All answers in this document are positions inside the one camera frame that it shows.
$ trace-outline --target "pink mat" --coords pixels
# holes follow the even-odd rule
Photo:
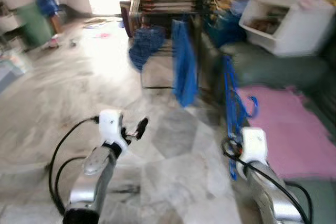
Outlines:
[[[249,111],[247,97],[258,99],[259,115],[248,122],[266,132],[268,162],[280,177],[336,178],[336,146],[295,94],[261,86],[243,87],[238,93]]]

